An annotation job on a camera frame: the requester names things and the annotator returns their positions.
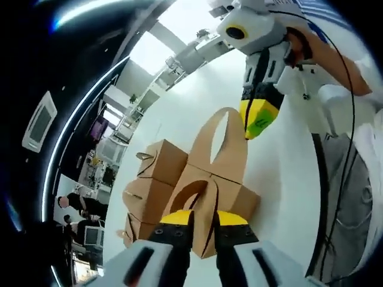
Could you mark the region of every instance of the window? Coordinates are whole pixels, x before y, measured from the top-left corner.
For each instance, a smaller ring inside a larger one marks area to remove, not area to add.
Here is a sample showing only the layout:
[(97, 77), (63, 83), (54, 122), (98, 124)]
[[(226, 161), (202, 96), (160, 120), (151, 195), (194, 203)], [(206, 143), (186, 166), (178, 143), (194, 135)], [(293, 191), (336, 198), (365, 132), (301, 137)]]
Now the window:
[(115, 107), (111, 106), (109, 103), (107, 103), (107, 108), (112, 111), (113, 113), (115, 113), (116, 115), (118, 115), (119, 117), (123, 117), (124, 116), (124, 113), (122, 113), (121, 111), (119, 111), (118, 109), (116, 109)]
[(214, 29), (220, 23), (209, 11), (206, 0), (177, 0), (160, 17), (159, 22), (185, 44), (197, 38), (201, 29)]
[(145, 32), (130, 52), (130, 59), (150, 75), (155, 75), (165, 66), (165, 60), (173, 51), (149, 32)]
[(104, 119), (109, 121), (114, 126), (117, 126), (118, 123), (120, 122), (119, 117), (116, 117), (114, 114), (112, 114), (112, 113), (110, 113), (108, 111), (104, 111), (103, 117), (104, 117)]

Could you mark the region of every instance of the computer monitor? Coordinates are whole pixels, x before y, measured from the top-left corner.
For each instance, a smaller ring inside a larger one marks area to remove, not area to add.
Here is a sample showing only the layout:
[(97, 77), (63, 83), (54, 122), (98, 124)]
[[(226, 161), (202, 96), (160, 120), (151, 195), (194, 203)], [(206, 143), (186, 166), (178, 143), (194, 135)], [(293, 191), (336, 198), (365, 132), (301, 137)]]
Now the computer monitor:
[(84, 246), (102, 247), (104, 244), (104, 229), (102, 227), (87, 226), (85, 228)]

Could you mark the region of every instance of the white table surface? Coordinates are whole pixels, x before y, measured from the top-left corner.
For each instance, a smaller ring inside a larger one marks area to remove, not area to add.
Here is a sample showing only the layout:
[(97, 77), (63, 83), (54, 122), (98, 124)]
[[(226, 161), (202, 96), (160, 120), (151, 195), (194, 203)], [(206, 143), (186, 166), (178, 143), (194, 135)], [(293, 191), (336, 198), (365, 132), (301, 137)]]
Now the white table surface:
[[(205, 65), (162, 96), (145, 113), (124, 154), (106, 218), (104, 263), (123, 251), (117, 230), (124, 229), (127, 208), (121, 194), (135, 179), (138, 151), (167, 139), (189, 152), (202, 125), (219, 108), (237, 108), (242, 94), (245, 56), (233, 50)], [(224, 132), (213, 140), (214, 156)], [(317, 239), (320, 176), (312, 136), (294, 97), (286, 97), (275, 122), (248, 142), (244, 185), (262, 197), (250, 225), (260, 240), (270, 240), (302, 265), (306, 273)], [(191, 263), (184, 286), (221, 286), (215, 257)]]

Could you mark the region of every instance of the black cable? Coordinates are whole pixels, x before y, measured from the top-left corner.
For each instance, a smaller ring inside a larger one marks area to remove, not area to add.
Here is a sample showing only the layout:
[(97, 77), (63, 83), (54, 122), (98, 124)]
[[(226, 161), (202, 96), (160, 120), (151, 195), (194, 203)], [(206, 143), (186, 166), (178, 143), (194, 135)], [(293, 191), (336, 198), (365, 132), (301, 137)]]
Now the black cable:
[(311, 24), (315, 25), (321, 31), (321, 33), (329, 40), (331, 45), (334, 46), (334, 49), (336, 50), (336, 52), (338, 53), (339, 57), (342, 60), (342, 63), (344, 65), (344, 67), (345, 67), (345, 70), (346, 70), (346, 73), (347, 73), (347, 78), (348, 78), (348, 81), (349, 81), (349, 90), (351, 92), (351, 100), (352, 100), (352, 131), (351, 131), (351, 137), (350, 137), (350, 140), (349, 140), (348, 151), (347, 151), (347, 155), (346, 155), (346, 159), (345, 159), (345, 165), (344, 165), (343, 172), (342, 172), (341, 184), (340, 184), (340, 187), (339, 187), (338, 200), (336, 202), (336, 209), (335, 209), (334, 220), (333, 220), (333, 222), (331, 224), (330, 233), (329, 233), (329, 240), (328, 240), (327, 244), (325, 244), (326, 247), (324, 248), (323, 258), (322, 258), (322, 262), (321, 262), (321, 269), (320, 269), (319, 279), (322, 281), (324, 262), (325, 262), (325, 259), (326, 259), (327, 252), (329, 251), (329, 242), (330, 242), (331, 237), (333, 235), (336, 218), (338, 217), (339, 208), (341, 206), (341, 195), (342, 195), (342, 189), (343, 189), (343, 184), (344, 184), (344, 179), (345, 179), (345, 174), (346, 174), (346, 168), (347, 168), (347, 164), (348, 164), (349, 154), (351, 152), (352, 140), (354, 139), (354, 131), (355, 131), (355, 99), (354, 99), (354, 89), (352, 87), (352, 82), (351, 82), (351, 77), (349, 75), (349, 70), (347, 68), (347, 65), (346, 65), (346, 63), (345, 63), (345, 61), (343, 59), (343, 56), (342, 56), (341, 52), (338, 50), (338, 48), (336, 47), (334, 42), (330, 39), (330, 37), (327, 36), (327, 34), (325, 32), (323, 32), (323, 30), (321, 28), (319, 28), (310, 19), (307, 19), (304, 16), (301, 16), (301, 15), (298, 15), (298, 14), (284, 12), (284, 11), (270, 11), (270, 12), (271, 13), (276, 13), (276, 14), (286, 14), (286, 15), (290, 15), (290, 16), (295, 16), (295, 17), (304, 19), (307, 22), (310, 22)]

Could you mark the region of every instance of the kraft paper bag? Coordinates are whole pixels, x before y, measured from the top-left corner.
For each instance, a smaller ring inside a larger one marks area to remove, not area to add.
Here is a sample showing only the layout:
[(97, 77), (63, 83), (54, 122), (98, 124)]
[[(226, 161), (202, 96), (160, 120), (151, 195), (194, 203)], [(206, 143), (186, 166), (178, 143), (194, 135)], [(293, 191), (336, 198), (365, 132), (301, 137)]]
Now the kraft paper bag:
[[(228, 120), (224, 140), (211, 163), (214, 133), (226, 114)], [(260, 203), (260, 197), (242, 185), (246, 161), (247, 141), (241, 116), (233, 108), (218, 110), (198, 133), (186, 167), (164, 211), (167, 215), (177, 208), (192, 208), (198, 213), (194, 219), (194, 224), (197, 224), (194, 229), (197, 230), (194, 231), (193, 251), (201, 258), (215, 254), (214, 237), (210, 237), (207, 229), (211, 226), (214, 210), (235, 213), (249, 220)], [(211, 195), (214, 194), (211, 191), (213, 187), (217, 189), (216, 197)]]
[(138, 220), (158, 224), (174, 187), (153, 178), (137, 178), (123, 191), (123, 201)]
[(218, 208), (218, 189), (209, 176), (200, 176), (193, 180), (194, 167), (187, 166), (178, 181), (165, 211), (164, 216), (183, 209), (186, 201), (194, 195), (199, 195), (194, 210), (193, 252), (201, 258), (215, 255), (214, 231), (212, 219)]
[[(211, 163), (215, 130), (226, 114), (228, 117), (224, 139)], [(249, 220), (260, 203), (260, 197), (242, 185), (246, 162), (247, 140), (241, 115), (233, 108), (219, 109), (199, 131), (187, 163), (211, 174), (218, 186), (219, 210), (235, 213)]]
[(136, 155), (142, 160), (139, 178), (154, 178), (174, 187), (187, 162), (187, 153), (166, 139), (149, 145)]
[(128, 213), (125, 230), (118, 230), (117, 235), (124, 240), (125, 247), (129, 247), (137, 239), (148, 239), (155, 227), (155, 224), (143, 223)]

